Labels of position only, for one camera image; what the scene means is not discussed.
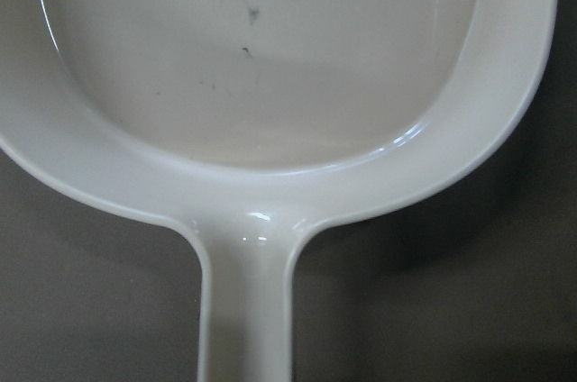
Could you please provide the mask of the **beige plastic dustpan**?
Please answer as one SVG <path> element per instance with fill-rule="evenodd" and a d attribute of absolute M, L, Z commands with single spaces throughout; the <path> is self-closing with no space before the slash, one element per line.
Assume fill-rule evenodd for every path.
<path fill-rule="evenodd" d="M 1 0 L 1 147 L 190 243 L 199 380 L 288 381 L 302 249 L 490 156 L 537 89 L 556 4 Z"/>

